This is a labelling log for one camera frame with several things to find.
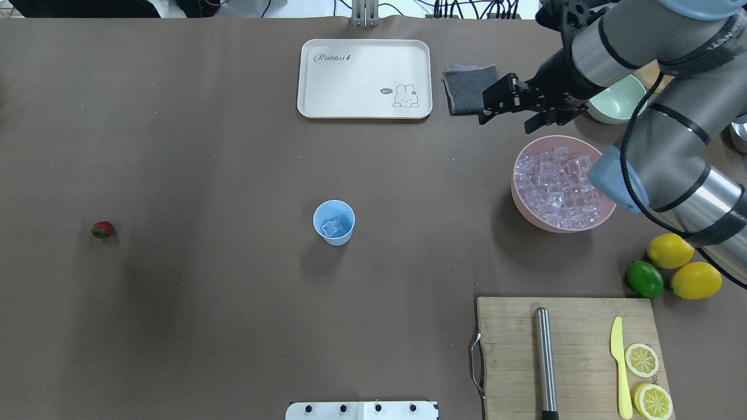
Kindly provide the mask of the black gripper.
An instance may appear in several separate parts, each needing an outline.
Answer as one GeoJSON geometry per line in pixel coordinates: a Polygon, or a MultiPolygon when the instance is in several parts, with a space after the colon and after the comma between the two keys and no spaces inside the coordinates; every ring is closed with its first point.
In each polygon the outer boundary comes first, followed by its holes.
{"type": "Polygon", "coordinates": [[[586,112],[587,101],[603,90],[577,68],[568,46],[545,61],[526,83],[510,72],[486,88],[478,122],[486,125],[500,114],[534,111],[539,113],[525,121],[527,135],[549,125],[563,127],[586,112]],[[530,91],[538,91],[542,98],[530,97],[530,91]]]}

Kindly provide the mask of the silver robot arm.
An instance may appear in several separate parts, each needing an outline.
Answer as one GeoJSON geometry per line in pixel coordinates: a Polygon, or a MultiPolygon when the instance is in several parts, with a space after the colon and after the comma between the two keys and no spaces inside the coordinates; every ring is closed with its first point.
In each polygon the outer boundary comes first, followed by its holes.
{"type": "Polygon", "coordinates": [[[563,48],[521,84],[536,115],[527,133],[563,124],[592,96],[657,62],[672,80],[592,168],[592,180],[633,212],[700,249],[745,287],[745,186],[702,159],[732,122],[745,120],[744,1],[544,1],[536,19],[563,48]]]}

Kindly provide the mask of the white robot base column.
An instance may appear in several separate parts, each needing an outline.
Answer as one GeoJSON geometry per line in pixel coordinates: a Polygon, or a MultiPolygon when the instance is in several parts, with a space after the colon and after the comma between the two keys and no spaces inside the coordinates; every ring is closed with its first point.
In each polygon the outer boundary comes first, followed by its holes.
{"type": "Polygon", "coordinates": [[[285,419],[438,419],[438,404],[431,401],[296,402],[285,419]]]}

